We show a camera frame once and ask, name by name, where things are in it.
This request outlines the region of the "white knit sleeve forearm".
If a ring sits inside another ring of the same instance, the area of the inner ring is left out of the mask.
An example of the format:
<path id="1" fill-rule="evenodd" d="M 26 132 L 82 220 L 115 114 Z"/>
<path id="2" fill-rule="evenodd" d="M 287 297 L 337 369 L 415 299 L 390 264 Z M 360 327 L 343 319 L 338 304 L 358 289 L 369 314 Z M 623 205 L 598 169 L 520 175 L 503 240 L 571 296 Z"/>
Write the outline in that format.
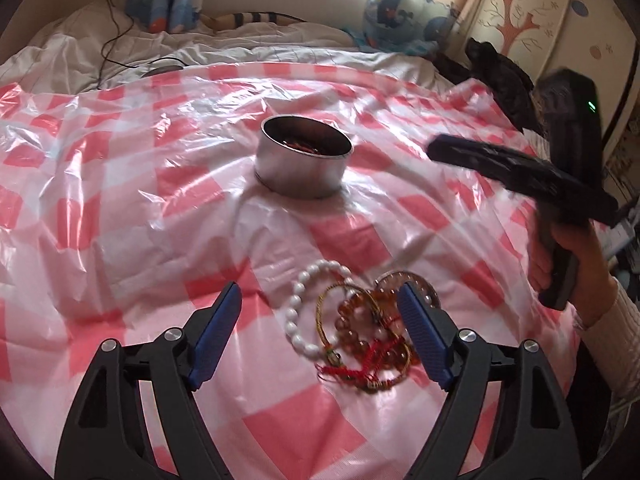
<path id="1" fill-rule="evenodd" d="M 613 284 L 612 306 L 590 323 L 576 312 L 574 326 L 612 393 L 628 399 L 639 394 L 639 310 L 616 278 Z"/>

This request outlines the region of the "person right hand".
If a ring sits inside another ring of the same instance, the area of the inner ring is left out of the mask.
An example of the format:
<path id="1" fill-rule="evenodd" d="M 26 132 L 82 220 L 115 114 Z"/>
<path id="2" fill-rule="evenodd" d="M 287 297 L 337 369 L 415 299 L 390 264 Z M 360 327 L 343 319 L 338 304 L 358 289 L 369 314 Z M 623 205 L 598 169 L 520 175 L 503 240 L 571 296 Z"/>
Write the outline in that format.
<path id="1" fill-rule="evenodd" d="M 608 265 L 593 226 L 562 226 L 552 224 L 551 234 L 563 248 L 572 252 L 578 261 L 576 283 L 570 296 L 582 326 L 596 324 L 614 304 L 618 285 L 608 272 Z M 551 252 L 541 244 L 538 219 L 528 222 L 528 271 L 527 278 L 535 292 L 542 292 L 551 284 Z"/>

